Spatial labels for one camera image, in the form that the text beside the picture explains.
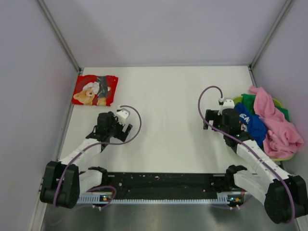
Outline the red t shirt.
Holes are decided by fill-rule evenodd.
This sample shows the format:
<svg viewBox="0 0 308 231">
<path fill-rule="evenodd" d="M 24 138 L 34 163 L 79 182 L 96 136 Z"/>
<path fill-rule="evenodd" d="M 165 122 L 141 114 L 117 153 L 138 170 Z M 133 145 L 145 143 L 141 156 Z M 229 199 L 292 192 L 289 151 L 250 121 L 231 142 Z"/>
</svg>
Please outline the red t shirt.
<svg viewBox="0 0 308 231">
<path fill-rule="evenodd" d="M 118 84 L 116 76 L 78 76 L 72 104 L 111 106 Z"/>
</svg>

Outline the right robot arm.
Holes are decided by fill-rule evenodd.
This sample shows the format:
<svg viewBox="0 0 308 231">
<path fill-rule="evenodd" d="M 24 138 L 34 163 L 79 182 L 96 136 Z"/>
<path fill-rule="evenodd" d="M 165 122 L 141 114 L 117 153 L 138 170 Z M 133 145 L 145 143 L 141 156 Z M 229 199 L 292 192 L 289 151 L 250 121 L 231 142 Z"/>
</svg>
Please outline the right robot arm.
<svg viewBox="0 0 308 231">
<path fill-rule="evenodd" d="M 240 187 L 249 192 L 263 204 L 267 215 L 276 224 L 291 223 L 308 214 L 305 180 L 279 167 L 262 151 L 254 138 L 244 130 L 235 109 L 227 108 L 222 112 L 207 110 L 201 118 L 204 129 L 212 128 L 223 134 L 226 145 L 253 170 L 250 172 L 243 166 L 229 167 L 229 175 L 224 179 L 229 190 Z"/>
</svg>

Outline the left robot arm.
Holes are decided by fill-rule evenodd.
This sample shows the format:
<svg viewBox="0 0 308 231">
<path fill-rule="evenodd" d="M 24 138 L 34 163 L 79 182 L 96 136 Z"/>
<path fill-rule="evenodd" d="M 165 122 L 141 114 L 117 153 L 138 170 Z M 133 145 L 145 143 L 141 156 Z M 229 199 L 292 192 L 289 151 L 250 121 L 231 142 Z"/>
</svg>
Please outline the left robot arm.
<svg viewBox="0 0 308 231">
<path fill-rule="evenodd" d="M 81 194 L 95 187 L 104 191 L 109 186 L 102 167 L 87 167 L 89 161 L 100 154 L 110 139 L 125 143 L 132 125 L 126 124 L 130 112 L 118 109 L 115 113 L 100 113 L 97 124 L 84 141 L 67 157 L 50 161 L 45 168 L 39 199 L 50 205 L 73 208 Z"/>
</svg>

